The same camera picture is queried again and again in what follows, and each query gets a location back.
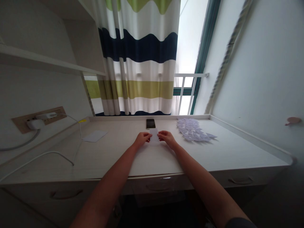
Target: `plug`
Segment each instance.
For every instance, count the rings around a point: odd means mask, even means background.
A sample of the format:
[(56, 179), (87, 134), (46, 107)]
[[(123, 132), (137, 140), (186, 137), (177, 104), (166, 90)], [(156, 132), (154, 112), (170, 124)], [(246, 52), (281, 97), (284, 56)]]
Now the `plug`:
[(37, 129), (41, 129), (45, 126), (43, 120), (39, 119), (39, 120), (30, 120), (28, 122), (26, 122), (28, 124), (28, 127), (32, 130), (37, 130)]
[(49, 113), (44, 113), (44, 114), (37, 115), (35, 117), (36, 117), (36, 119), (50, 119), (50, 118), (53, 118), (55, 116), (57, 116), (57, 113), (49, 112)]

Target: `power outlet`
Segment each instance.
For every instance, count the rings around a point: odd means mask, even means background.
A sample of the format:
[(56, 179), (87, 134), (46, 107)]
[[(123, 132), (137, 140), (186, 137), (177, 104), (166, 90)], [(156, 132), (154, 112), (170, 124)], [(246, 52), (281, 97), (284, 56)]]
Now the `power outlet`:
[[(44, 113), (49, 113), (49, 112), (55, 112), (55, 113), (58, 113), (58, 114), (59, 113), (63, 113), (63, 114), (66, 113), (64, 108), (61, 106), (61, 107), (58, 107), (58, 108), (48, 109), (48, 110), (45, 110), (45, 111), (36, 112), (36, 113), (28, 114), (28, 115), (25, 115), (25, 116), (21, 116), (21, 117), (16, 117), (16, 118), (13, 118), (12, 121), (14, 122), (16, 127), (20, 130), (20, 132), (22, 134), (25, 134), (25, 133), (28, 133), (28, 132), (32, 131), (27, 125), (28, 121), (36, 119), (35, 116), (37, 116), (37, 115), (44, 114)], [(66, 117), (66, 115), (58, 115), (58, 116), (50, 118), (50, 119), (44, 119), (43, 121), (44, 121), (45, 125), (48, 125), (50, 123), (56, 122), (57, 120), (63, 119), (65, 117)]]

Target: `floor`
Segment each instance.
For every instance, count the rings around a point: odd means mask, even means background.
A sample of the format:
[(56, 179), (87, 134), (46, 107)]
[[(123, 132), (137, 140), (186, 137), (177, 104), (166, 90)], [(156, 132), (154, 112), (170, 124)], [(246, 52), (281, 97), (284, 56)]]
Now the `floor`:
[[(245, 206), (265, 186), (228, 188), (227, 192), (240, 207)], [(128, 195), (122, 205), (118, 228), (125, 227), (205, 227), (209, 213), (195, 190)]]

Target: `drawer handle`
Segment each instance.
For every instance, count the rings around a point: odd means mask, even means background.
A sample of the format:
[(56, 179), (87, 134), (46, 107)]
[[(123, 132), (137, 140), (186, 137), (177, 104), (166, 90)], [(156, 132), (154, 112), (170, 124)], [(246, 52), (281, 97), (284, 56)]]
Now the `drawer handle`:
[(74, 198), (74, 197), (78, 196), (82, 192), (83, 192), (83, 190), (79, 190), (74, 195), (66, 196), (66, 197), (56, 197), (55, 196), (56, 192), (51, 192), (50, 198), (53, 199), (53, 200), (67, 200), (67, 199), (71, 199), (71, 198)]
[(248, 176), (248, 181), (235, 181), (233, 180), (233, 178), (228, 179), (228, 181), (234, 183), (234, 184), (238, 184), (238, 185), (248, 185), (248, 184), (252, 184), (253, 183), (253, 179), (251, 177)]
[(166, 191), (166, 190), (170, 189), (170, 187), (163, 188), (163, 189), (155, 189), (155, 188), (150, 188), (149, 185), (146, 185), (146, 188), (149, 189), (150, 191), (154, 191), (154, 192), (162, 192), (162, 191)]

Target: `cable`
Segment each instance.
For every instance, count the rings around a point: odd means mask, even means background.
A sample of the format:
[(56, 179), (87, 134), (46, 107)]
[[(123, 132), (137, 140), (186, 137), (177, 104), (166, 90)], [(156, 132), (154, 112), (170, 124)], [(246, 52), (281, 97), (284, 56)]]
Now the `cable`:
[[(26, 166), (27, 164), (31, 163), (32, 161), (34, 161), (34, 160), (36, 160), (37, 158), (39, 158), (39, 157), (41, 157), (41, 156), (43, 156), (43, 155), (46, 155), (46, 154), (51, 154), (51, 153), (58, 154), (58, 155), (60, 155), (61, 157), (63, 157), (64, 159), (66, 159), (67, 161), (69, 161), (69, 162), (72, 164), (72, 166), (75, 165), (75, 164), (74, 164), (74, 161), (75, 161), (77, 152), (78, 152), (78, 150), (79, 150), (79, 148), (80, 148), (80, 145), (81, 145), (81, 143), (82, 143), (81, 124), (79, 123), (79, 121), (77, 121), (76, 119), (74, 119), (73, 117), (71, 117), (71, 116), (69, 116), (69, 115), (67, 115), (67, 114), (64, 114), (64, 113), (57, 113), (57, 114), (54, 115), (54, 116), (57, 116), (57, 115), (65, 115), (65, 116), (68, 116), (68, 117), (70, 117), (71, 119), (75, 120), (75, 121), (79, 124), (79, 130), (80, 130), (80, 143), (79, 143), (79, 145), (78, 145), (78, 147), (77, 147), (77, 150), (76, 150), (76, 152), (75, 152), (75, 154), (74, 154), (74, 156), (73, 156), (73, 160), (71, 161), (70, 159), (68, 159), (67, 157), (65, 157), (63, 154), (61, 154), (61, 153), (58, 152), (58, 151), (49, 151), (49, 152), (45, 152), (45, 153), (43, 153), (43, 154), (40, 154), (40, 155), (34, 157), (32, 160), (30, 160), (30, 161), (24, 163), (22, 166), (19, 166), (17, 169), (15, 169), (15, 170), (13, 170), (12, 172), (10, 172), (9, 174), (5, 175), (4, 177), (2, 177), (2, 178), (0, 179), (0, 182), (3, 181), (3, 180), (4, 180), (5, 178), (7, 178), (8, 176), (10, 176), (11, 174), (13, 174), (14, 172), (16, 172), (16, 171), (18, 171), (19, 169), (21, 169), (22, 167)], [(24, 145), (26, 145), (26, 144), (29, 144), (31, 141), (33, 141), (33, 140), (39, 135), (39, 133), (40, 133), (40, 129), (37, 130), (37, 133), (35, 134), (35, 136), (34, 136), (30, 141), (28, 141), (28, 142), (26, 142), (26, 143), (24, 143), (24, 144), (22, 144), (22, 145), (20, 145), (20, 146), (14, 147), (14, 149), (19, 148), (19, 147), (22, 147), (22, 146), (24, 146)]]
[(76, 155), (77, 155), (78, 150), (79, 150), (79, 148), (80, 148), (80, 145), (81, 145), (81, 143), (82, 143), (81, 124), (79, 123), (79, 121), (78, 121), (78, 120), (74, 119), (73, 117), (71, 117), (71, 116), (69, 116), (69, 115), (67, 115), (67, 114), (65, 114), (65, 113), (57, 113), (57, 115), (65, 115), (65, 116), (68, 116), (68, 117), (70, 117), (71, 119), (75, 120), (75, 121), (76, 121), (76, 122), (79, 124), (79, 131), (80, 131), (80, 143), (78, 144), (78, 147), (77, 147), (77, 149), (76, 149), (76, 152), (75, 152), (75, 154), (74, 154), (74, 156), (73, 156), (73, 160), (72, 160), (73, 162), (75, 162)]
[(34, 157), (32, 160), (28, 161), (27, 163), (24, 163), (22, 166), (19, 166), (17, 169), (11, 171), (9, 174), (6, 174), (4, 177), (2, 177), (2, 178), (0, 179), (0, 182), (3, 181), (3, 180), (4, 180), (5, 178), (7, 178), (8, 176), (10, 176), (11, 174), (13, 174), (14, 172), (16, 172), (17, 170), (21, 169), (22, 167), (24, 167), (24, 166), (26, 166), (27, 164), (31, 163), (32, 161), (36, 160), (37, 158), (39, 158), (39, 157), (41, 157), (41, 156), (43, 156), (43, 155), (46, 155), (46, 154), (51, 154), (51, 153), (60, 155), (61, 157), (63, 157), (63, 158), (66, 159), (67, 161), (69, 161), (69, 162), (72, 164), (72, 166), (74, 166), (74, 163), (73, 163), (70, 159), (68, 159), (67, 157), (65, 157), (64, 155), (62, 155), (61, 153), (59, 153), (58, 151), (49, 151), (49, 152), (45, 152), (45, 153), (43, 153), (43, 154), (40, 154), (40, 155)]
[(18, 148), (20, 148), (20, 147), (23, 147), (23, 146), (29, 144), (30, 142), (32, 142), (35, 138), (37, 138), (37, 136), (38, 136), (39, 134), (40, 134), (40, 129), (38, 129), (38, 130), (36, 131), (36, 134), (35, 134), (30, 140), (28, 140), (27, 142), (25, 142), (25, 143), (23, 143), (23, 144), (21, 144), (21, 145), (19, 145), (19, 146), (11, 147), (11, 148), (0, 148), (0, 151), (14, 150), (14, 149), (18, 149)]

